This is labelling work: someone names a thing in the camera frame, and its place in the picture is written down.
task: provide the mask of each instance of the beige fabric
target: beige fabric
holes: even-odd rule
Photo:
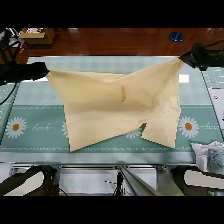
[[[147,123],[142,138],[175,148],[180,115],[173,59],[128,75],[51,70],[64,103],[70,150],[125,134]]]

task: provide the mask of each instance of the checkered tablecloth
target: checkered tablecloth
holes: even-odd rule
[[[129,74],[136,70],[173,57],[148,56],[65,56],[33,57],[28,63],[45,62],[48,69],[93,71]],[[69,152],[68,139],[60,96],[48,82],[21,83],[15,98],[9,122],[19,118],[26,122],[26,130],[14,139],[5,133],[0,148],[2,161],[51,162],[51,163],[131,163],[131,164],[180,164],[194,162],[190,142],[209,143],[222,141],[208,91],[198,69],[184,65],[180,74],[188,77],[180,82],[180,120],[195,119],[200,133],[194,139],[177,132],[177,147],[167,147],[141,139],[130,141],[127,136],[103,141],[93,146]]]

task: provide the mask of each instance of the cardboard box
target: cardboard box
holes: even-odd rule
[[[19,38],[25,39],[28,44],[52,44],[55,36],[52,28],[44,28],[43,33],[26,33],[27,29],[22,29]]]

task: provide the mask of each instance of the white flower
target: white flower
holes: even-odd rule
[[[62,124],[61,131],[64,132],[63,135],[65,135],[65,137],[68,138],[68,130],[67,130],[67,127],[66,127],[66,123],[65,122],[63,122],[63,124]]]
[[[23,134],[23,131],[25,131],[26,128],[27,125],[24,119],[21,117],[14,117],[14,119],[11,119],[11,121],[8,122],[5,131],[8,138],[17,138]]]
[[[182,131],[182,135],[185,135],[185,137],[194,138],[199,133],[199,126],[194,118],[191,119],[190,117],[185,116],[180,119],[178,130]]]
[[[137,128],[136,130],[129,131],[128,133],[126,133],[126,138],[135,138],[141,135],[141,130],[141,128]]]

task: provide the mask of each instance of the wooden floor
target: wooden floor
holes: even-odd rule
[[[184,41],[172,42],[171,32],[183,32]],[[68,28],[56,33],[51,46],[25,44],[17,61],[26,63],[32,56],[178,56],[196,42],[208,44],[221,39],[223,28]]]

